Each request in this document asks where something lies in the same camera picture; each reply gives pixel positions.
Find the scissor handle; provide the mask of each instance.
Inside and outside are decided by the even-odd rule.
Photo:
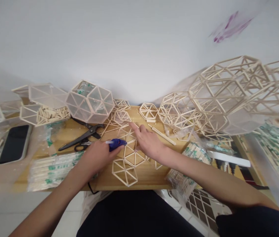
[[[89,145],[78,144],[78,145],[76,145],[76,146],[74,147],[74,150],[75,150],[76,152],[77,152],[77,151],[86,150],[88,146],[89,146]]]

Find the person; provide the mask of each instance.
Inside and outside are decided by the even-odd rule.
[[[231,215],[216,218],[220,236],[279,236],[279,207],[244,181],[165,146],[144,125],[135,131],[148,157],[192,178],[227,205]],[[121,151],[109,152],[105,142],[94,142],[63,182],[10,234],[51,236],[66,207],[82,187]],[[77,236],[202,236],[153,191],[115,191],[98,202]]]

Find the phone screen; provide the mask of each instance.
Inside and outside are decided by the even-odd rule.
[[[23,125],[9,130],[0,156],[0,164],[17,161],[22,157],[29,127],[29,125]]]

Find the finger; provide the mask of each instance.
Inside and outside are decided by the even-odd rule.
[[[142,148],[140,147],[140,145],[137,146],[137,147],[135,148],[134,152],[136,153],[136,152],[138,152],[139,150],[142,151]]]
[[[136,134],[136,137],[138,138],[139,136],[140,136],[140,130],[139,130],[139,128],[136,126],[136,124],[135,123],[133,123],[133,122],[130,122],[130,123],[128,123],[129,124],[129,126],[134,130],[134,132],[135,132],[135,134]]]
[[[110,159],[113,159],[115,156],[117,156],[117,154],[122,150],[124,146],[121,145],[118,148],[114,149],[113,151],[110,152],[109,157]]]
[[[140,130],[142,133],[145,133],[145,132],[146,132],[145,125],[143,125],[143,124],[140,125],[139,130]]]

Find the hand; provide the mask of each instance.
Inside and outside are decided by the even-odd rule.
[[[103,141],[96,141],[87,148],[78,164],[72,169],[75,176],[82,181],[82,185],[112,161],[123,146],[119,146],[111,152],[109,152],[109,148],[109,144]]]
[[[132,122],[129,123],[135,132],[139,146],[137,150],[141,150],[146,156],[154,159],[162,165],[166,165],[166,161],[163,160],[164,152],[167,147],[158,139],[157,134],[149,132],[144,125],[139,128]]]

